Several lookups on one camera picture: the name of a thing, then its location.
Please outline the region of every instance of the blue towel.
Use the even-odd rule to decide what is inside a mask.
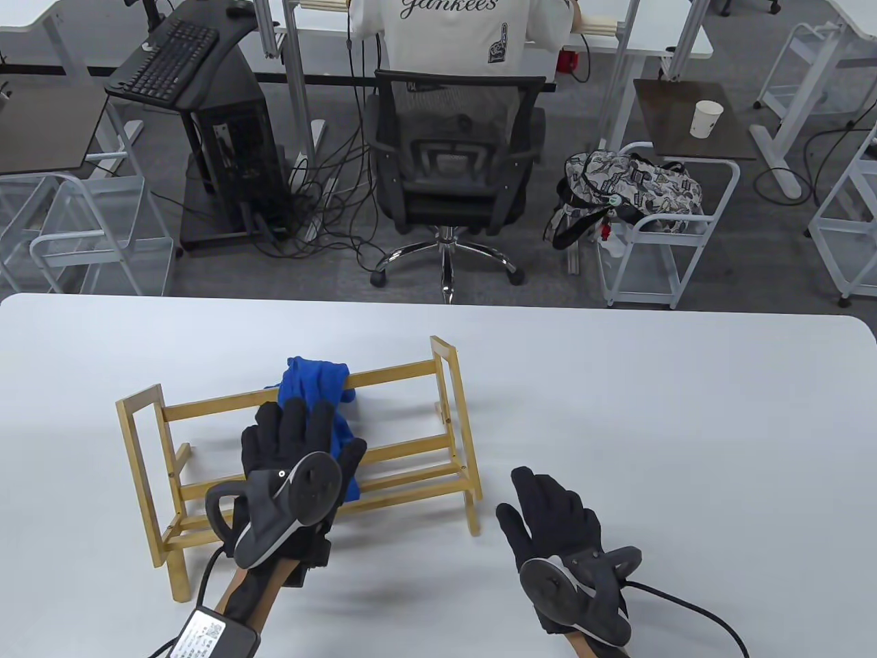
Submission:
[[[308,411],[320,400],[335,405],[336,410],[342,402],[352,402],[356,398],[355,390],[344,390],[350,369],[345,363],[329,363],[328,361],[309,361],[297,356],[286,361],[289,369],[283,373],[277,403],[281,408],[287,400],[301,397],[308,405]],[[332,426],[332,456],[336,459],[341,449],[353,440],[353,432],[338,411],[335,411],[335,422]],[[345,502],[360,499],[360,487],[355,480],[350,482]]]

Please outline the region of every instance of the paper cup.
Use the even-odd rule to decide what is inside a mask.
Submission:
[[[695,107],[695,119],[691,122],[692,136],[707,139],[722,112],[724,107],[716,101],[700,101]]]

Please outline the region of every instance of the backpack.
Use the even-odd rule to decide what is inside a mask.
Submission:
[[[555,249],[571,247],[606,218],[633,225],[658,213],[703,214],[703,190],[681,162],[657,167],[636,154],[594,151],[569,158],[566,171],[557,184],[560,201],[543,235]],[[560,224],[567,218],[572,225],[561,231]],[[683,232],[686,223],[653,222],[650,229]]]

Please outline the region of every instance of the chrome chair base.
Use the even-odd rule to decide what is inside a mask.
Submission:
[[[391,254],[384,256],[375,267],[371,276],[371,283],[376,288],[383,288],[387,285],[387,266],[398,261],[405,256],[417,254],[430,249],[438,249],[438,255],[441,257],[441,289],[445,304],[453,302],[453,252],[456,249],[467,251],[471,254],[478,254],[498,262],[506,270],[506,276],[513,286],[519,286],[524,283],[524,271],[517,268],[515,264],[509,260],[509,257],[493,247],[478,245],[473,242],[464,242],[460,240],[460,235],[465,228],[454,228],[452,226],[431,226],[435,231],[435,238],[431,242],[418,242],[417,244],[400,247]]]

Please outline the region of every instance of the person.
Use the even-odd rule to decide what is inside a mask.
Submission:
[[[349,15],[389,68],[435,75],[520,75],[526,41],[557,53],[581,23],[578,0],[349,0]]]
[[[332,440],[335,409],[318,403],[309,413],[301,398],[290,399],[285,407],[266,403],[256,413],[256,425],[241,435],[241,461],[245,476],[257,469],[293,468],[306,454],[328,452]],[[341,490],[324,521],[296,530],[267,560],[254,569],[237,569],[216,612],[261,633],[268,614],[284,585],[301,584],[303,569],[311,565],[315,552],[332,528],[343,504],[347,486],[356,473],[367,446],[354,439],[338,456]],[[596,515],[583,508],[581,499],[565,490],[550,476],[536,476],[526,467],[511,474],[523,517],[510,504],[500,504],[496,517],[505,533],[518,569],[534,557],[549,557],[583,548],[602,551],[601,528]],[[232,531],[239,537],[248,523],[246,501],[236,500]],[[236,540],[225,547],[233,554]],[[622,599],[622,609],[626,606]],[[572,627],[561,626],[536,610],[539,623],[549,634],[562,634],[578,658],[626,658],[622,649],[610,647]]]
[[[309,453],[330,452],[334,418],[335,407],[328,402],[315,404],[310,412],[300,397],[291,398],[282,409],[276,402],[263,404],[256,412],[256,425],[247,427],[241,434],[244,475],[249,477],[254,470],[289,472]],[[324,563],[315,563],[315,556],[328,557],[326,534],[332,529],[332,522],[344,503],[347,487],[366,449],[366,442],[358,438],[342,448],[337,457],[341,467],[341,489],[326,518],[314,526],[293,532],[257,567],[238,568],[216,612],[261,633],[281,588],[300,586],[308,569],[324,566]],[[248,503],[239,497],[235,500],[232,516],[232,538],[225,545],[229,557],[234,555],[237,539],[248,523]]]
[[[581,504],[574,491],[564,489],[554,478],[534,475],[522,466],[511,472],[523,517],[508,503],[496,507],[496,520],[521,569],[526,561],[581,550],[603,552],[600,521],[593,510]],[[627,604],[620,599],[627,614]],[[579,658],[627,658],[622,648],[612,647],[570,626],[562,626],[534,608],[539,623],[549,635],[563,635]]]

